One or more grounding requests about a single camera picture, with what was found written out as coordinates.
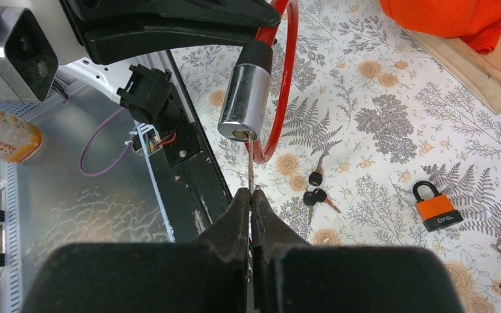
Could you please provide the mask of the silver keys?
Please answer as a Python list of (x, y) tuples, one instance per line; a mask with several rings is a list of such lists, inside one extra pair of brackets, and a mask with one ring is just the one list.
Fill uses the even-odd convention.
[(255, 189), (254, 184), (254, 138), (252, 132), (248, 133), (247, 148), (249, 153), (248, 161), (248, 181), (249, 181), (249, 192), (252, 195)]

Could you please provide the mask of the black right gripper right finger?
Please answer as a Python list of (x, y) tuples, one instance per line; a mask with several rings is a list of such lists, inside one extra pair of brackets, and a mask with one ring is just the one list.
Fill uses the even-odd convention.
[(442, 262), (412, 246), (314, 246), (253, 192), (254, 305), (260, 312), (462, 312)]

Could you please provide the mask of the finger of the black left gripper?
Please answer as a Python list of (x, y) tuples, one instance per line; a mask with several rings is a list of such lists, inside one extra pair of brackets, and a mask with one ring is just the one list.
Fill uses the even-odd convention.
[(61, 1), (63, 10), (81, 28), (119, 27), (150, 20), (156, 23), (217, 23), (272, 27), (281, 14), (266, 1)]
[(204, 29), (186, 27), (111, 27), (87, 32), (83, 45), (91, 60), (109, 65), (153, 52), (193, 46), (242, 46), (255, 38), (257, 27), (221, 25)]

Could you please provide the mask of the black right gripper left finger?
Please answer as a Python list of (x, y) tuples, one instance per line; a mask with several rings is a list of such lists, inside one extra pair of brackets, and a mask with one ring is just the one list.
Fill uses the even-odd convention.
[(251, 195), (184, 243), (75, 243), (45, 261), (23, 312), (246, 312)]

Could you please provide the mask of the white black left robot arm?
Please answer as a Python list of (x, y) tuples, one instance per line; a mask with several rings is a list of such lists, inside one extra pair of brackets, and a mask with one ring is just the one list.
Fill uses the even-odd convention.
[(276, 27), (281, 12), (266, 1), (62, 1), (87, 57), (65, 72), (126, 108), (133, 119), (162, 132), (187, 118), (170, 75), (129, 65), (140, 55), (206, 45), (242, 46), (219, 130), (227, 137), (259, 132), (271, 79), (272, 48), (260, 30)]

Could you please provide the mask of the red cable lock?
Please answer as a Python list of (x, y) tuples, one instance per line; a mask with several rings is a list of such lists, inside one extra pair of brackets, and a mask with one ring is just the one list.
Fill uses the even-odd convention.
[(296, 60), (299, 26), (297, 1), (272, 1), (279, 13), (287, 14), (287, 36), (281, 87), (269, 139), (262, 145), (260, 133), (264, 122), (273, 69), (273, 43), (278, 27), (262, 27), (255, 39), (246, 43), (232, 70), (217, 129), (224, 137), (247, 145), (249, 158), (265, 164), (273, 156), (288, 107)]

